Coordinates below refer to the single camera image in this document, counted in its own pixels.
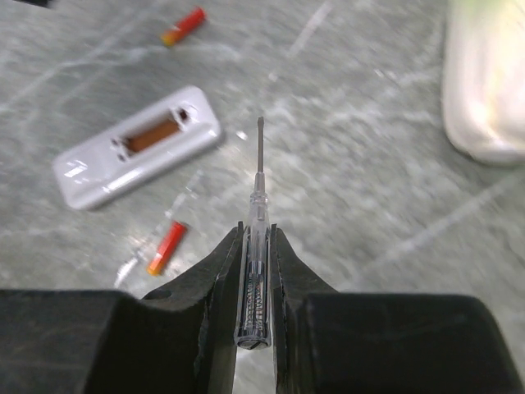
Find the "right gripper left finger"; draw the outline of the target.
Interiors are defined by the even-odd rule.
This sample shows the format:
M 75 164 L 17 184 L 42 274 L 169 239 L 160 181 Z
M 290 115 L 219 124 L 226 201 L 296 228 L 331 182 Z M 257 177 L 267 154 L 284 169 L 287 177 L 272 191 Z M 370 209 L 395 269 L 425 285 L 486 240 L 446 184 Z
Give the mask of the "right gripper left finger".
M 2 392 L 232 392 L 242 232 L 140 299 L 2 291 Z

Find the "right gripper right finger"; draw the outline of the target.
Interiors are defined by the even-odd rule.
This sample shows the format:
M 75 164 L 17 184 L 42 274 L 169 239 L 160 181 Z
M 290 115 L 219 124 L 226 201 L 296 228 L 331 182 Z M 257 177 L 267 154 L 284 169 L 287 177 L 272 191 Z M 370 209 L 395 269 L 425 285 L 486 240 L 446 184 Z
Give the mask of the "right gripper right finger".
M 490 310 L 470 295 L 339 292 L 270 235 L 279 393 L 521 393 Z

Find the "clear handle screwdriver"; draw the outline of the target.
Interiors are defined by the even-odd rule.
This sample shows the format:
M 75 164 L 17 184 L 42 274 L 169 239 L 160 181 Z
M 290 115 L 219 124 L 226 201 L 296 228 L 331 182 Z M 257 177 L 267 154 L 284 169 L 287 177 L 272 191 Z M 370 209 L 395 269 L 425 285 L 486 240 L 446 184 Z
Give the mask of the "clear handle screwdriver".
M 264 173 L 264 118 L 258 119 L 258 164 L 244 225 L 235 344 L 245 350 L 271 345 L 269 323 L 269 253 L 271 228 Z

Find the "red battery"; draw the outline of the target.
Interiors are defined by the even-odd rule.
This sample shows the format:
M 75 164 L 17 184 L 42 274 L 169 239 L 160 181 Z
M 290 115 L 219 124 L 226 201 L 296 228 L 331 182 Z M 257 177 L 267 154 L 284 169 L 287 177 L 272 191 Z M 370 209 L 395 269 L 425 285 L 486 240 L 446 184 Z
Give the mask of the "red battery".
M 162 34 L 162 43 L 167 47 L 174 46 L 193 30 L 201 26 L 205 19 L 206 14 L 204 9 L 196 7 L 190 14 L 177 21 Z
M 162 273 L 187 231 L 188 227 L 183 222 L 174 221 L 170 225 L 148 264 L 148 274 L 157 276 Z

